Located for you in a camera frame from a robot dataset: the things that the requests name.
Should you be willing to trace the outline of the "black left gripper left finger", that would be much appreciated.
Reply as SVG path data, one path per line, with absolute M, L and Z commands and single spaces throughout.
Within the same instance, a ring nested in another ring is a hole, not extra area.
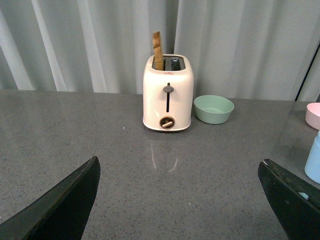
M 101 167 L 94 156 L 0 225 L 2 240 L 80 240 L 94 205 Z

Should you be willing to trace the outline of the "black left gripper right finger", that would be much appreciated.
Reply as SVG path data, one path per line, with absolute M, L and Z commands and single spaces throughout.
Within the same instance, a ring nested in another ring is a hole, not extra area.
M 320 238 L 320 190 L 270 159 L 258 166 L 266 198 L 289 240 Z

